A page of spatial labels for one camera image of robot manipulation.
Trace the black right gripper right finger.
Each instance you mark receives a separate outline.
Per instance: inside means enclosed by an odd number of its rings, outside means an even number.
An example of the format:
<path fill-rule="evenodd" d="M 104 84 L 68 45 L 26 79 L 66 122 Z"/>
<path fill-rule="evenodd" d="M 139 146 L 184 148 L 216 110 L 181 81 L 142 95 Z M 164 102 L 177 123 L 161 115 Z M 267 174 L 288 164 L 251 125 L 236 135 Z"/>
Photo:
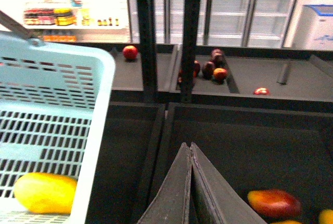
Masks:
<path fill-rule="evenodd" d="M 266 223 L 242 200 L 194 142 L 190 152 L 191 193 L 199 223 Z"/>

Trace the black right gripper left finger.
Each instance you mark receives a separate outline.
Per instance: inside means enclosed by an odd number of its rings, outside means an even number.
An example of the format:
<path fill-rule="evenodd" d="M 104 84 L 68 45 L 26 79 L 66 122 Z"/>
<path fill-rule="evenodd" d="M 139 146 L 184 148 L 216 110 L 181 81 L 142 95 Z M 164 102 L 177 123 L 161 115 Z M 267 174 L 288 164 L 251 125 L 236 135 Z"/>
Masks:
<path fill-rule="evenodd" d="M 189 223 L 191 154 L 182 143 L 158 190 L 138 223 Z"/>

